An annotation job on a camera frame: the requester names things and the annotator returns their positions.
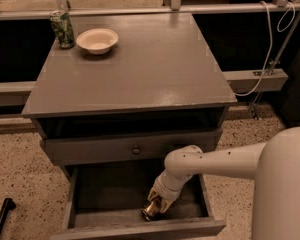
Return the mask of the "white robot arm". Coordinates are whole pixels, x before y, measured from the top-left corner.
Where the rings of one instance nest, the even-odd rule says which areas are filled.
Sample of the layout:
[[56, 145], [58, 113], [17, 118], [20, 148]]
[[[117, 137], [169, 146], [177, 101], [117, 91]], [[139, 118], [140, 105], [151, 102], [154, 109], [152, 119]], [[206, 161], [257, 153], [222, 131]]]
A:
[[196, 145], [176, 149], [166, 155], [148, 201], [165, 213], [199, 174], [254, 182], [252, 240], [300, 240], [300, 127], [241, 147], [212, 152]]

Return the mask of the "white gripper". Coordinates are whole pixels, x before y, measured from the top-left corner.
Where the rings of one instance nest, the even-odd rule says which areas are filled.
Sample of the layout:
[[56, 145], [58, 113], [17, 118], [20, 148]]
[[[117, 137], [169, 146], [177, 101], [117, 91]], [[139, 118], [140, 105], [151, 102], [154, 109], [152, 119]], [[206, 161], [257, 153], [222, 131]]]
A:
[[153, 187], [150, 189], [147, 200], [154, 201], [159, 196], [162, 198], [160, 201], [160, 213], [165, 213], [173, 201], [175, 201], [183, 186], [191, 179], [191, 176], [174, 176], [172, 173], [164, 170], [155, 180]]

